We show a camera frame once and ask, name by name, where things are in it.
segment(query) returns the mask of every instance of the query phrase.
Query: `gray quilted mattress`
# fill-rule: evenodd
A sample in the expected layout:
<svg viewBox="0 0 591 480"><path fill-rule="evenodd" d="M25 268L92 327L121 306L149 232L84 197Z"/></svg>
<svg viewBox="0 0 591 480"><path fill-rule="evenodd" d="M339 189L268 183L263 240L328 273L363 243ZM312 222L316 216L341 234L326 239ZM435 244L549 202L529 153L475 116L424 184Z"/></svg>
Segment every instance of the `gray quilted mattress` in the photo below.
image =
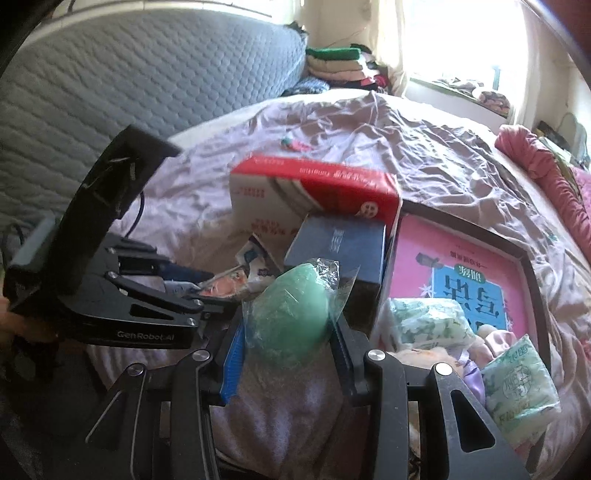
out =
<svg viewBox="0 0 591 480"><path fill-rule="evenodd" d="M154 9L86 20L22 48L0 77L0 228L63 213L129 124L167 138L280 96L306 38L252 18Z"/></svg>

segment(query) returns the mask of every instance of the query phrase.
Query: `screw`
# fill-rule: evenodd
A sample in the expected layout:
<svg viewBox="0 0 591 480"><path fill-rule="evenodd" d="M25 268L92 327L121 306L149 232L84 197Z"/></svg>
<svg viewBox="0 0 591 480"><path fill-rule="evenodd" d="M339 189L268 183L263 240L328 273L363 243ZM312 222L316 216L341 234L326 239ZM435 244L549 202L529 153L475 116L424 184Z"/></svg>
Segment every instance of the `screw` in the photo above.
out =
<svg viewBox="0 0 591 480"><path fill-rule="evenodd" d="M144 366L142 364L131 364L125 371L131 377L137 377L144 373Z"/></svg>
<svg viewBox="0 0 591 480"><path fill-rule="evenodd" d="M382 352L381 350L370 350L368 352L368 357L370 357L371 360L379 362L380 360L383 360L384 358L386 358L386 354L384 352Z"/></svg>
<svg viewBox="0 0 591 480"><path fill-rule="evenodd" d="M443 375L444 377L446 377L446 376L452 374L453 368L451 368L451 366L448 364L440 363L440 364L435 365L435 371L439 375Z"/></svg>
<svg viewBox="0 0 591 480"><path fill-rule="evenodd" d="M209 359L209 352L207 350L195 350L191 356L196 362L204 362Z"/></svg>

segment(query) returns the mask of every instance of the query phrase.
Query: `blue gripper pad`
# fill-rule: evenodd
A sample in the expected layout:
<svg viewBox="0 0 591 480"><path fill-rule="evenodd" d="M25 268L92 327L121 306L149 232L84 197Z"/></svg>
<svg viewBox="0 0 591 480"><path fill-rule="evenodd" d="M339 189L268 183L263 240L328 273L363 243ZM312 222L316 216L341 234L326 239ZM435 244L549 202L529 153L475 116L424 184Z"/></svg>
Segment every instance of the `blue gripper pad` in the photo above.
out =
<svg viewBox="0 0 591 480"><path fill-rule="evenodd" d="M244 323L236 329L236 334L232 340L230 351L223 364L223 384L220 390L220 397L224 404L228 403L230 398L236 395L242 365L244 363Z"/></svg>

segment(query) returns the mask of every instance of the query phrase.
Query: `dark blue box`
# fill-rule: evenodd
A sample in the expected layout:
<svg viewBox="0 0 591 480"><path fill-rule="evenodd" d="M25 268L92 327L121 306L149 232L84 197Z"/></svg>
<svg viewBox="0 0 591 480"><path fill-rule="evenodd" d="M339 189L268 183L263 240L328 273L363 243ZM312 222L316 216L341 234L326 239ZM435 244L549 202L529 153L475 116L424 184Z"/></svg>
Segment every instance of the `dark blue box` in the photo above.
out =
<svg viewBox="0 0 591 480"><path fill-rule="evenodd" d="M289 270L311 258L339 262L344 278L359 267L345 316L351 326L371 322L384 273L386 225L353 216L308 215L285 255Z"/></svg>

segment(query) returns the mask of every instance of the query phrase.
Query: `green floral package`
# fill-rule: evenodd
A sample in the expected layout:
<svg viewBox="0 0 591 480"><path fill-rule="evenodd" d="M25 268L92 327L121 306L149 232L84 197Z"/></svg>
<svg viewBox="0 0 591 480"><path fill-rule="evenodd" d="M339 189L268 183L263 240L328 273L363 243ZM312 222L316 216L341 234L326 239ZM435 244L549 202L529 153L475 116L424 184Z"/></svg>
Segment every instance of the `green floral package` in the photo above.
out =
<svg viewBox="0 0 591 480"><path fill-rule="evenodd" d="M513 447L534 443L561 412L556 387L529 335L484 367L482 379L486 409Z"/></svg>
<svg viewBox="0 0 591 480"><path fill-rule="evenodd" d="M397 349L467 349L476 339L460 304L450 299L388 299L382 321Z"/></svg>

